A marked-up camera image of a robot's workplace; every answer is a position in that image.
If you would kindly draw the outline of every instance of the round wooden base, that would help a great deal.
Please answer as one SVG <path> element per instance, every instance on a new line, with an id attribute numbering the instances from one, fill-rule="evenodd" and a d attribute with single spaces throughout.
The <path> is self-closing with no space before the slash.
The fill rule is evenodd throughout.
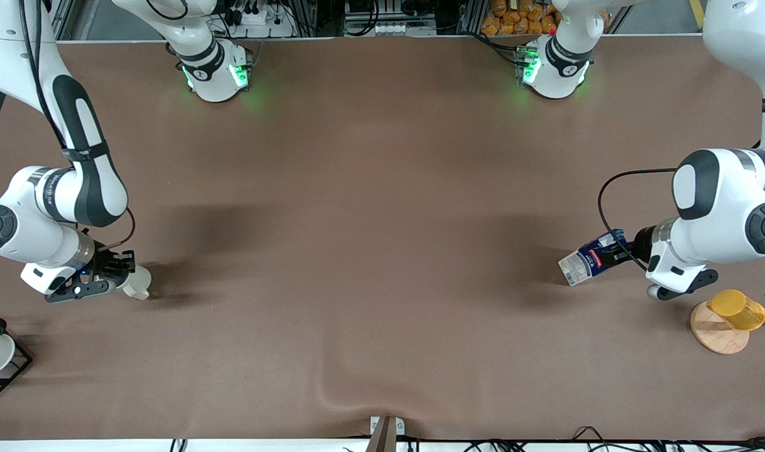
<path id="1" fill-rule="evenodd" d="M 730 329 L 726 321 L 709 311 L 706 301 L 692 309 L 690 331 L 702 346 L 721 355 L 733 355 L 741 351 L 748 345 L 751 336 L 746 331 Z"/>

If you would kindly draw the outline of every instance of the brown tabletop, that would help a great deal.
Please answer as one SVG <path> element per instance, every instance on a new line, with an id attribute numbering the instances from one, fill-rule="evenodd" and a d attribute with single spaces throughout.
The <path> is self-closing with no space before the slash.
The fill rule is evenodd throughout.
<path id="1" fill-rule="evenodd" d="M 35 356 L 0 438 L 335 437 L 379 414 L 423 438 L 765 434 L 765 328 L 721 357 L 686 327 L 719 289 L 762 301 L 765 260 L 669 303 L 632 264 L 575 288 L 556 264 L 603 231 L 606 178 L 758 139 L 759 91 L 700 38 L 606 38 L 558 101 L 465 38 L 268 43 L 251 91 L 218 105 L 161 44 L 61 53 L 158 299 L 49 306 L 0 258 L 0 315 Z M 37 164 L 66 162 L 7 100 L 0 194 Z M 675 215 L 669 175 L 604 203 L 630 235 Z"/>

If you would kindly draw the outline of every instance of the black rack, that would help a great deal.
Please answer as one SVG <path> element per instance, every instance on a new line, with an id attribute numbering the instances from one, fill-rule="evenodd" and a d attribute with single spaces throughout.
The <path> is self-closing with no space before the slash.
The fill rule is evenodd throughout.
<path id="1" fill-rule="evenodd" d="M 12 339 L 14 340 L 15 351 L 11 361 L 0 371 L 0 375 L 4 375 L 4 377 L 0 377 L 0 393 L 33 362 L 33 358 L 30 357 L 28 352 L 20 346 L 15 338 L 12 337 Z"/>

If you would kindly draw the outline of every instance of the yellow tape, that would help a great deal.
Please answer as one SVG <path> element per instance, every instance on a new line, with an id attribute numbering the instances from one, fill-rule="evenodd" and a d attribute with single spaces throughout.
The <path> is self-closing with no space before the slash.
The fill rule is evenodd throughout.
<path id="1" fill-rule="evenodd" d="M 695 22 L 698 23 L 698 29 L 703 30 L 703 6 L 701 0 L 690 0 L 692 14 L 695 16 Z"/>

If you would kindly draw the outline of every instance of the yellow cup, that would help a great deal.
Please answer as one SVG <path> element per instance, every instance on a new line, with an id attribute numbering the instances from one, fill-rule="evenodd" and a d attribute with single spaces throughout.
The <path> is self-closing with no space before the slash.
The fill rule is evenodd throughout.
<path id="1" fill-rule="evenodd" d="M 739 290 L 718 292 L 707 307 L 736 331 L 754 331 L 765 324 L 765 308 Z"/>

